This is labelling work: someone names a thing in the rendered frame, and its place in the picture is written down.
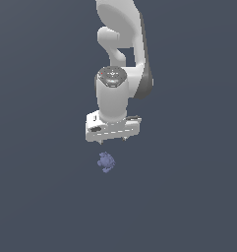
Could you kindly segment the small lumpy blue-purple object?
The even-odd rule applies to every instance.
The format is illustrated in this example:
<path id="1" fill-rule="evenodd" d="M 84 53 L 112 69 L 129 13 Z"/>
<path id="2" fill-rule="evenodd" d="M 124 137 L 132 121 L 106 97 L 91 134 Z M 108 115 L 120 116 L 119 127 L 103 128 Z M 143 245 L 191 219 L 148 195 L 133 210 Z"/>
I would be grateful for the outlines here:
<path id="1" fill-rule="evenodd" d="M 116 164 L 114 158 L 107 152 L 100 153 L 99 156 L 100 159 L 97 161 L 97 164 L 102 166 L 102 171 L 104 173 L 109 172 Z"/>

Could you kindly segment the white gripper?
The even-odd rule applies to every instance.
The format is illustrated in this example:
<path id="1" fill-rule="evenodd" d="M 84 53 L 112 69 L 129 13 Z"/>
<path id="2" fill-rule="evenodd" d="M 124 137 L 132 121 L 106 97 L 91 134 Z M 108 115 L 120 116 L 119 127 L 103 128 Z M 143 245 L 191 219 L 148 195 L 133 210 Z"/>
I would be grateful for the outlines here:
<path id="1" fill-rule="evenodd" d="M 121 138 L 123 141 L 140 133 L 140 116 L 128 116 L 117 122 L 103 122 L 99 117 L 99 111 L 87 115 L 86 140 L 99 142 L 103 145 L 106 140 Z"/>

